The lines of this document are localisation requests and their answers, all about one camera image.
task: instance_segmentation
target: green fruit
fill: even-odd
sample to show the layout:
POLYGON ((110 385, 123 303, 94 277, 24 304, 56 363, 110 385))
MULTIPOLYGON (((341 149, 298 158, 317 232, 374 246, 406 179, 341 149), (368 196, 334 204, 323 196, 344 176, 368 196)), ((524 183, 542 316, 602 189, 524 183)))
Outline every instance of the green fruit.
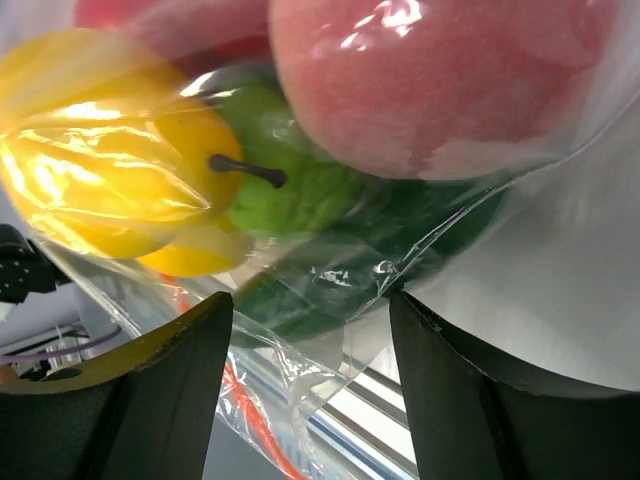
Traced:
POLYGON ((243 147, 245 162, 286 172, 274 189, 246 176, 228 212, 253 234, 321 231, 349 212, 367 176, 335 162, 301 130, 278 87, 266 76, 239 73, 214 96, 215 110, 243 147))
MULTIPOLYGON (((495 193, 433 240, 432 232, 487 193, 481 183, 381 181, 363 206, 282 258, 236 292, 236 310, 288 342, 357 319, 380 294, 438 272, 491 224, 505 197, 495 193)), ((235 333, 232 343, 264 346, 235 333)))

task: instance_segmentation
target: dark green fruit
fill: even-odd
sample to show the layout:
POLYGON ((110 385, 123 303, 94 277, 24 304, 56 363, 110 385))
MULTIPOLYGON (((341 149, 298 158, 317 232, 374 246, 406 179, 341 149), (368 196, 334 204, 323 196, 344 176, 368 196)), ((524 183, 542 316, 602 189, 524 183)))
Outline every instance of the dark green fruit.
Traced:
MULTIPOLYGON (((482 234, 504 192, 476 206, 416 258, 443 224, 487 195, 481 182, 380 181, 359 210, 237 291, 236 310, 288 342, 343 327, 390 288, 438 272, 482 234)), ((240 333, 232 343, 264 346, 240 333)))

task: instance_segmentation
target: red apple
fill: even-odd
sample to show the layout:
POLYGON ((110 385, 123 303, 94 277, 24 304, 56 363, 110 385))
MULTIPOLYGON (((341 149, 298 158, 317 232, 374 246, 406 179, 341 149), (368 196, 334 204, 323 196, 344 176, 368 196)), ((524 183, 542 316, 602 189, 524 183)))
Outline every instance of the red apple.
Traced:
POLYGON ((269 54, 269 0, 78 0, 78 27, 131 35, 188 76, 269 54))
POLYGON ((339 160, 452 180, 510 166, 580 114, 618 0, 272 0, 280 80, 339 160))

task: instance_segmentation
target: plastic wrap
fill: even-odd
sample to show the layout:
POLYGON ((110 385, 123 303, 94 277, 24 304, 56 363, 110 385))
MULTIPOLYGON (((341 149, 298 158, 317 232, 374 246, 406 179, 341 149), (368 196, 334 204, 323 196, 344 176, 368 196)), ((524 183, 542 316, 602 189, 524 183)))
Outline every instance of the plastic wrap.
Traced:
POLYGON ((294 478, 328 473, 271 419, 316 459, 305 420, 390 341, 389 289, 607 155, 640 86, 622 0, 5 3, 14 206, 132 335, 232 291, 219 413, 294 478))

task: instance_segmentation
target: yellow fruit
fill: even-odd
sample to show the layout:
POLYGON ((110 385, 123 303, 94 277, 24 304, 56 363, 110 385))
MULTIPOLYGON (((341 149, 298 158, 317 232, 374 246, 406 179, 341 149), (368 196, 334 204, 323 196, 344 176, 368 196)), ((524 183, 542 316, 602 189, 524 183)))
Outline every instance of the yellow fruit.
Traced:
POLYGON ((242 173, 227 124, 186 79, 117 34, 71 29, 0 60, 0 179, 35 228, 75 251, 132 258, 232 204, 242 173))
POLYGON ((182 231, 172 243, 138 259, 146 267, 174 277, 200 277, 242 264, 253 239, 226 217, 182 231))

